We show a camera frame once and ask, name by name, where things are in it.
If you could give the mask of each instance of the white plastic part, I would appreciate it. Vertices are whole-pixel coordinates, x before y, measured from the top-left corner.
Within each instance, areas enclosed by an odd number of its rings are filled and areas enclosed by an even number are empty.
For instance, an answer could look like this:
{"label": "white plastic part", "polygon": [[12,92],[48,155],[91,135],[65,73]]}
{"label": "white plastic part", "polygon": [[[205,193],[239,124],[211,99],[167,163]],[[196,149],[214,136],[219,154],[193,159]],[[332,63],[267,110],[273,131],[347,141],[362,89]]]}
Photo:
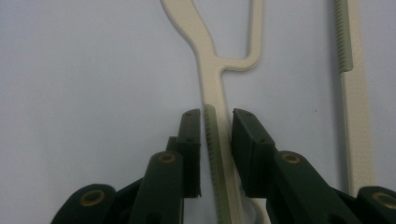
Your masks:
{"label": "white plastic part", "polygon": [[358,0],[347,0],[353,69],[341,74],[346,120],[349,193],[375,184],[373,145]]}
{"label": "white plastic part", "polygon": [[163,8],[176,28],[184,35],[194,50],[200,70],[204,105],[213,105],[219,131],[219,144],[231,222],[245,223],[239,181],[233,163],[221,73],[224,70],[245,71],[256,65],[262,51],[263,0],[252,0],[250,15],[249,51],[246,59],[220,58],[215,51],[212,37],[191,0],[162,0]]}

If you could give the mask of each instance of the cream plastic stick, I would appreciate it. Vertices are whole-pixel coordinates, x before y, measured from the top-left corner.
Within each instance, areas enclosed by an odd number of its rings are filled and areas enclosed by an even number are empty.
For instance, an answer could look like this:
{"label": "cream plastic stick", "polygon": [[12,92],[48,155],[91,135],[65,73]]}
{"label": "cream plastic stick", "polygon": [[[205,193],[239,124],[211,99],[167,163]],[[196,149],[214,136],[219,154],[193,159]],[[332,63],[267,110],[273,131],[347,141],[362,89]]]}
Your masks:
{"label": "cream plastic stick", "polygon": [[336,33],[346,124],[349,193],[375,184],[358,0],[336,0]]}
{"label": "cream plastic stick", "polygon": [[243,60],[220,58],[210,33],[191,0],[162,0],[169,19],[188,40],[198,62],[205,105],[205,128],[219,223],[244,223],[237,172],[233,163],[221,73],[245,71],[260,59],[263,0],[252,0],[250,46]]}

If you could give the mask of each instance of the white background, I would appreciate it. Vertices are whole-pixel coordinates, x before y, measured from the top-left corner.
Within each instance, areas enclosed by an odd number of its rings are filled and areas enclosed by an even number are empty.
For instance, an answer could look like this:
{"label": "white background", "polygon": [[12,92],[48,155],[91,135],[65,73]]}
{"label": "white background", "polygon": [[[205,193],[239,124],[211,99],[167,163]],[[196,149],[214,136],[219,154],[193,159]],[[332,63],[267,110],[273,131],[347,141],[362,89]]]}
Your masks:
{"label": "white background", "polygon": [[[248,1],[195,4],[218,54],[243,58]],[[332,4],[267,0],[262,60],[223,80],[230,116],[254,113],[279,150],[345,190]],[[396,2],[360,7],[376,181],[396,189]],[[0,222],[49,223],[81,187],[134,182],[197,107],[193,52],[160,1],[1,1]],[[185,223],[216,223],[204,133],[202,144],[203,197],[186,200]]]}

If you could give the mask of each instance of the brass rivet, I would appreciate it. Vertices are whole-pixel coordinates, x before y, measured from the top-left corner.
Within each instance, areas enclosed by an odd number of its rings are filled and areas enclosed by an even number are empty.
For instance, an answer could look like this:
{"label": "brass rivet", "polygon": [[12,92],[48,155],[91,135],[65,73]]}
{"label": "brass rivet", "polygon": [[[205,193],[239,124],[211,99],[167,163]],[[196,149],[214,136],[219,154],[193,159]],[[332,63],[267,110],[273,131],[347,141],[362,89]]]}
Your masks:
{"label": "brass rivet", "polygon": [[376,192],[373,194],[373,198],[387,208],[396,209],[396,198],[387,193]]}
{"label": "brass rivet", "polygon": [[163,163],[171,163],[176,160],[176,157],[170,153],[162,154],[158,160]]}
{"label": "brass rivet", "polygon": [[288,163],[293,163],[293,164],[300,162],[300,158],[294,154],[291,154],[291,153],[283,154],[282,160],[284,160]]}
{"label": "brass rivet", "polygon": [[94,189],[86,192],[81,196],[79,203],[82,206],[89,207],[99,204],[105,198],[105,193],[101,189]]}

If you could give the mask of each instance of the clamp jaw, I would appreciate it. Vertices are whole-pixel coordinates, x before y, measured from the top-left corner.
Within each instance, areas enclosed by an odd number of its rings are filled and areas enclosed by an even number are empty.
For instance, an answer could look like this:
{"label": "clamp jaw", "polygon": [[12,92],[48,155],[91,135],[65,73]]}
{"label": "clamp jaw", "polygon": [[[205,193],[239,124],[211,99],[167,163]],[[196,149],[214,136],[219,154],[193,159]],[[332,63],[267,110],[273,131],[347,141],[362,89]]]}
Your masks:
{"label": "clamp jaw", "polygon": [[183,114],[178,137],[151,157],[143,178],[119,191],[98,184],[79,189],[52,223],[180,224],[183,199],[200,194],[200,110],[194,109]]}
{"label": "clamp jaw", "polygon": [[365,187],[355,199],[331,188],[302,155],[278,151],[250,112],[233,111],[232,149],[244,192],[267,199],[273,224],[396,223],[396,192]]}

